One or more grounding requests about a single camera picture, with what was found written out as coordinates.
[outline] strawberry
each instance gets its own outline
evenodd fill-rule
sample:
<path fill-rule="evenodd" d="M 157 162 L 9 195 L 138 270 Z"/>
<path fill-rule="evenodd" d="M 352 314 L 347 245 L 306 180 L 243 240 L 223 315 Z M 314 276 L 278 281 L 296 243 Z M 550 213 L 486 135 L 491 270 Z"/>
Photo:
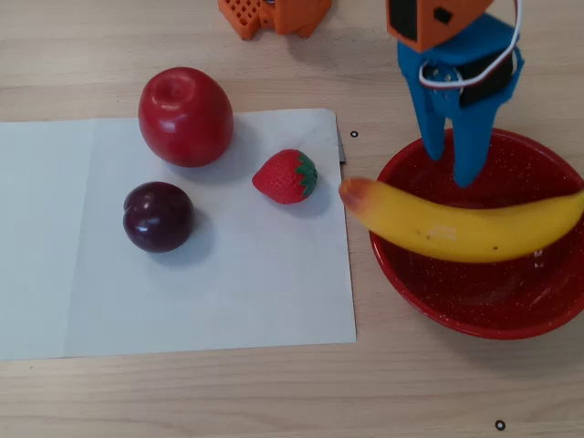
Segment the strawberry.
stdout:
<path fill-rule="evenodd" d="M 286 149 L 270 158 L 252 183 L 277 203 L 299 203 L 314 191 L 317 178 L 317 169 L 309 157 L 301 151 Z"/>

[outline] orange object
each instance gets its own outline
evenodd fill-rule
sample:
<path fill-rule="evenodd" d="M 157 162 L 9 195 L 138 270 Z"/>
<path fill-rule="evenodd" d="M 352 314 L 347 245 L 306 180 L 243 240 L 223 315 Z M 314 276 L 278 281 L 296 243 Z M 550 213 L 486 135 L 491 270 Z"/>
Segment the orange object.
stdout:
<path fill-rule="evenodd" d="M 423 52 L 471 25 L 493 0 L 386 0 L 387 29 L 403 44 Z"/>
<path fill-rule="evenodd" d="M 218 0 L 219 9 L 242 39 L 260 27 L 279 35 L 297 33 L 308 38 L 332 5 L 332 0 Z"/>

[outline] red bowl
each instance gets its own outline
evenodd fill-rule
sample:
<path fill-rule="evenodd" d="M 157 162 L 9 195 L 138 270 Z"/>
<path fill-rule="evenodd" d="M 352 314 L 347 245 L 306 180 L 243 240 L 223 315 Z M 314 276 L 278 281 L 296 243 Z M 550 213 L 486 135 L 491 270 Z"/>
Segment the red bowl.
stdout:
<path fill-rule="evenodd" d="M 441 160 L 433 162 L 417 140 L 387 163 L 379 180 L 435 203 L 468 208 L 527 203 L 584 188 L 578 173 L 554 152 L 504 130 L 494 130 L 488 162 L 469 188 L 454 183 L 453 162 L 449 130 Z M 540 253 L 494 264 L 444 262 L 370 237 L 397 291 L 427 317 L 462 333 L 531 338 L 584 308 L 584 217 Z"/>

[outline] apple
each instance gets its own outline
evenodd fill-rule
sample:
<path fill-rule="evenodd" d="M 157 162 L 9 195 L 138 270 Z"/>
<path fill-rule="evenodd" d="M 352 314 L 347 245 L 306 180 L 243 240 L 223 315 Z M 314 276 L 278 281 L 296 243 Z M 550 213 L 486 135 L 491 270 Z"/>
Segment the apple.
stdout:
<path fill-rule="evenodd" d="M 150 149 L 182 167 L 214 162 L 234 133 L 229 98 L 194 68 L 170 68 L 152 78 L 142 92 L 138 119 Z"/>
<path fill-rule="evenodd" d="M 167 182 L 147 182 L 124 201 L 124 230 L 149 253 L 166 253 L 187 241 L 193 230 L 194 209 L 189 196 Z"/>

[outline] fake fruit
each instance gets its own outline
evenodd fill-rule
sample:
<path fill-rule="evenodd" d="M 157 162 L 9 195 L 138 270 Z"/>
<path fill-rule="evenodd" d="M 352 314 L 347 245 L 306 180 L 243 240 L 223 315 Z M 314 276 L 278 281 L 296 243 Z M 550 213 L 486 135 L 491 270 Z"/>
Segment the fake fruit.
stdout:
<path fill-rule="evenodd" d="M 193 230 L 194 210 L 185 192 L 166 182 L 148 182 L 124 201 L 124 230 L 140 249 L 165 253 L 181 246 Z"/>
<path fill-rule="evenodd" d="M 314 162 L 301 151 L 286 149 L 270 158 L 252 183 L 277 203 L 299 203 L 314 192 L 318 173 Z"/>
<path fill-rule="evenodd" d="M 229 146 L 234 113 L 219 84 L 194 68 L 171 68 L 148 82 L 138 111 L 146 144 L 163 160 L 199 167 Z"/>
<path fill-rule="evenodd" d="M 431 203 L 383 182 L 348 179 L 343 203 L 374 234 L 414 253 L 492 263 L 551 245 L 579 221 L 584 191 L 523 205 L 464 209 Z"/>

